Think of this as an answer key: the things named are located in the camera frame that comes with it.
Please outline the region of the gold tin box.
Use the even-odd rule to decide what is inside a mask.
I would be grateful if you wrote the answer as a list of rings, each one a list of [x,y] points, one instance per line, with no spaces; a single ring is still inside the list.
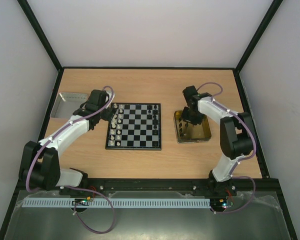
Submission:
[[[178,144],[208,142],[211,139],[212,133],[207,116],[204,115],[202,123],[197,125],[184,121],[181,116],[181,110],[174,112],[173,122]]]

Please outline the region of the black silver chess board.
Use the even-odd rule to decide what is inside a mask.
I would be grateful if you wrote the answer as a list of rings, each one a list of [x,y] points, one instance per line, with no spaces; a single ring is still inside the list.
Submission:
[[[160,103],[113,102],[111,107],[116,112],[108,124],[105,149],[162,149]],[[120,141],[120,146],[116,146],[117,141]]]

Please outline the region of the silver tin lid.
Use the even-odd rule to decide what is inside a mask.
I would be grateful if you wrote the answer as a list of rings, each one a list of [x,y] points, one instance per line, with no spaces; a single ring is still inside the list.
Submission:
[[[86,93],[60,92],[52,107],[50,117],[69,119],[75,110],[88,99]]]

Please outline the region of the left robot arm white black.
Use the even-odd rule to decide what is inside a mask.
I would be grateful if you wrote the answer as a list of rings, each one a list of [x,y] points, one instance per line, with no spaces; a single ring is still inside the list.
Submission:
[[[28,192],[55,187],[78,187],[84,172],[62,169],[60,157],[80,136],[95,129],[100,120],[110,122],[115,110],[110,107],[115,92],[109,85],[94,89],[88,99],[75,110],[69,120],[54,133],[38,142],[29,141],[23,149],[19,168],[19,180]]]

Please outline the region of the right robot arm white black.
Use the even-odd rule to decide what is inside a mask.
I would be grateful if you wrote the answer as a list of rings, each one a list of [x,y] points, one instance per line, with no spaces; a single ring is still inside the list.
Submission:
[[[214,95],[198,93],[193,85],[186,87],[182,93],[187,103],[181,114],[184,122],[199,125],[207,116],[219,125],[221,157],[208,175],[207,190],[213,196],[222,196],[232,190],[235,168],[256,154],[256,132],[252,117],[247,112],[227,108]]]

